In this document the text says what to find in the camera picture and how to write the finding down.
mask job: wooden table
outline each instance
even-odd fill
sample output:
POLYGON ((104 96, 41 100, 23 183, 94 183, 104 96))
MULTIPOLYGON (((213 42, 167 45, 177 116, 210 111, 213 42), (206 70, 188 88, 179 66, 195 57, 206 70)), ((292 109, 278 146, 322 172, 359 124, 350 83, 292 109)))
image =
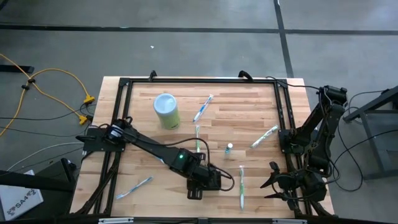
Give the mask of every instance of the wooden table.
MULTIPOLYGON (((120 77, 104 77, 93 124, 110 123, 120 77)), ((303 85, 301 78, 288 79, 290 84, 303 85)), ((260 189, 272 172, 270 161, 286 171, 284 155, 280 152, 278 137, 273 134, 256 149, 249 146, 278 122, 274 88, 268 84, 208 84, 208 83, 135 83, 132 89, 130 116, 133 126, 156 141, 174 142, 195 136, 193 117, 200 106, 213 94, 211 102, 200 121, 200 137, 210 146, 211 161, 230 172, 236 181, 229 192, 203 193, 202 200, 187 199, 186 179, 170 171, 159 160, 133 145, 122 153, 115 195, 126 192, 139 182, 154 176, 149 184, 120 200, 114 200, 112 216, 129 217, 218 217, 218 218, 292 218, 286 202, 265 199, 273 194, 271 187, 260 189), (162 129, 153 109, 154 98, 161 93, 176 97, 181 123, 176 130, 162 129), (224 154, 227 143, 234 147, 229 157, 224 154), (239 165, 245 166, 244 211, 239 207, 239 165)), ((310 114, 305 88, 289 87, 296 126, 301 126, 310 114)), ((284 94, 280 91, 285 108, 284 94)), ((179 145, 195 150, 195 141, 179 145)), ((71 212, 82 207, 100 179, 103 152, 94 152, 86 158, 78 178, 71 212)), ((231 181, 222 180, 223 188, 231 181)), ((102 209, 108 188, 104 191, 102 209)), ((333 213, 329 194, 322 202, 333 213)))

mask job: concrete floor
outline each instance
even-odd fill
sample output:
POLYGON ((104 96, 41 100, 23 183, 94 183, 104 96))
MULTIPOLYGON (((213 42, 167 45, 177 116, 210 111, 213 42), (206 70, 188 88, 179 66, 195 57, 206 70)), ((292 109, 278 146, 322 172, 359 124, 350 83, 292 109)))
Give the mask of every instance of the concrete floor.
MULTIPOLYGON (((398 29, 398 2, 394 0, 280 0, 280 6, 286 29, 398 29)), ((0 11, 0 21, 76 26, 278 28, 273 0, 13 0, 0 11)), ((287 35, 294 77, 304 78, 308 85, 343 86, 349 96, 397 85, 397 41, 398 36, 385 35, 287 35)), ((19 64, 34 66, 36 71, 49 67, 71 71, 95 96, 105 75, 149 75, 151 70, 160 76, 235 77, 240 70, 254 77, 287 76, 279 34, 0 30, 0 52, 19 64)), ((25 76, 0 75, 0 116, 12 116, 25 76)), ((77 82, 60 73, 41 75, 38 85, 74 108, 79 108, 84 97, 77 82)), ((307 91, 313 108, 316 95, 307 91)), ((359 96, 353 106, 361 106, 376 96, 359 96)), ((30 90, 19 116, 49 118, 67 112, 62 105, 30 90)), ((6 123, 0 120, 0 126, 6 123)), ((12 128, 60 135, 83 130, 74 115, 55 121, 15 121, 12 128)), ((348 146, 366 138, 362 127, 354 123, 341 122, 341 132, 348 146)), ((7 131, 0 138, 0 169, 7 169, 45 146, 75 141, 73 137, 7 131)), ((58 147, 21 165, 77 147, 58 147)), ((341 141, 336 138, 331 146, 333 157, 342 150, 341 141)), ((354 149, 353 154, 365 174, 377 170, 368 143, 354 149)), ((80 151, 65 157, 80 166, 80 151)), ((47 165, 48 161, 32 168, 37 172, 47 165)), ((337 166, 342 172, 341 185, 355 187, 359 174, 352 160, 344 157, 337 166)), ((335 213, 345 218, 396 222, 397 186, 397 177, 366 181, 353 193, 331 184, 335 213)))

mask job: yellow cable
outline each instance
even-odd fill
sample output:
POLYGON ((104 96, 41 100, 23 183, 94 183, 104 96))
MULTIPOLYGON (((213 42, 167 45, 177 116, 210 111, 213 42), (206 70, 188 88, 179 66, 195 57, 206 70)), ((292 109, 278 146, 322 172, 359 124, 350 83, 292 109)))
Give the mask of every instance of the yellow cable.
POLYGON ((75 79, 80 83, 81 87, 83 87, 83 90, 85 91, 86 96, 89 96, 89 95, 90 95, 90 94, 88 94, 87 89, 86 89, 86 87, 84 86, 84 84, 80 81, 80 79, 79 79, 76 75, 74 75, 74 74, 72 74, 72 73, 70 73, 70 72, 67 72, 67 71, 65 71, 65 70, 59 69, 59 68, 46 68, 46 69, 44 69, 44 70, 41 70, 41 71, 39 71, 39 72, 36 72, 36 73, 33 74, 30 78, 34 78, 36 75, 38 75, 38 74, 40 74, 40 73, 43 73, 43 72, 47 72, 47 71, 59 71, 59 72, 63 72, 63 73, 66 73, 66 74, 72 76, 73 78, 75 78, 75 79))
MULTIPOLYGON (((87 98, 92 98, 92 96, 90 96, 90 95, 88 94, 88 92, 87 92, 87 90, 86 90, 84 84, 83 84, 74 74, 72 74, 72 73, 69 73, 69 72, 66 72, 66 71, 64 71, 64 70, 57 69, 57 68, 48 68, 48 69, 39 71, 39 72, 33 74, 33 75, 30 77, 28 74, 26 74, 25 71, 23 71, 23 69, 20 68, 20 66, 18 66, 18 65, 17 65, 15 62, 13 62, 11 59, 7 58, 7 57, 6 57, 5 55, 3 55, 3 54, 0 54, 0 56, 3 57, 4 59, 6 59, 6 60, 7 60, 8 62, 10 62, 11 64, 15 65, 15 66, 16 66, 28 79, 31 79, 31 78, 33 78, 34 76, 36 76, 36 75, 38 75, 38 74, 40 74, 40 73, 42 73, 42 72, 49 71, 49 70, 56 70, 56 71, 60 71, 60 72, 65 72, 66 74, 69 74, 69 75, 73 76, 76 80, 78 80, 78 82, 79 82, 80 85, 83 87, 83 89, 84 89, 84 91, 85 91, 85 93, 86 93, 86 99, 87 99, 87 98)), ((45 95, 45 96, 47 96, 47 97, 49 97, 49 98, 51 98, 51 99, 53 99, 53 100, 55 100, 55 101, 57 101, 57 102, 63 104, 63 105, 66 106, 68 109, 70 109, 71 111, 73 111, 73 112, 79 117, 79 119, 80 119, 80 124, 82 124, 82 119, 85 118, 83 115, 78 114, 73 108, 71 108, 70 106, 68 106, 68 105, 67 105, 66 103, 64 103, 62 100, 59 100, 59 99, 57 99, 57 98, 54 97, 54 96, 51 96, 51 95, 49 95, 49 94, 44 93, 35 83, 32 83, 32 84, 33 84, 33 86, 36 87, 36 89, 37 89, 37 91, 39 91, 39 93, 41 93, 41 94, 43 94, 43 95, 45 95)), ((19 111, 21 110, 22 101, 23 101, 23 99, 24 99, 25 92, 26 92, 26 90, 23 89, 22 94, 21 94, 21 97, 19 98, 19 103, 18 103, 17 111, 16 111, 15 115, 13 116, 13 118, 10 120, 10 122, 7 124, 6 128, 4 128, 4 129, 1 131, 0 137, 6 132, 7 128, 12 124, 12 122, 14 122, 15 118, 18 116, 19 111)))

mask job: white lid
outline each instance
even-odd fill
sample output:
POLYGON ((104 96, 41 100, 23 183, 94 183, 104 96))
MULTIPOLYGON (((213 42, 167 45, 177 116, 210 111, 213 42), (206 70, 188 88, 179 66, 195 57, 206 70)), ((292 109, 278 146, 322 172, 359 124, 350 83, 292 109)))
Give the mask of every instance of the white lid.
POLYGON ((168 115, 172 113, 176 107, 177 100, 171 94, 163 93, 155 98, 154 109, 158 114, 168 115))

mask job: small bottle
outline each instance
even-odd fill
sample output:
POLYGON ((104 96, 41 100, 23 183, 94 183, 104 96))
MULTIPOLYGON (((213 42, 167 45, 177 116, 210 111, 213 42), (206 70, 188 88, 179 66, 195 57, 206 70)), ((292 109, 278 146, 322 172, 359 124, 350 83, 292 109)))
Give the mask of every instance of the small bottle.
POLYGON ((228 145, 225 148, 225 154, 229 154, 229 152, 231 151, 233 145, 232 143, 228 143, 228 145))

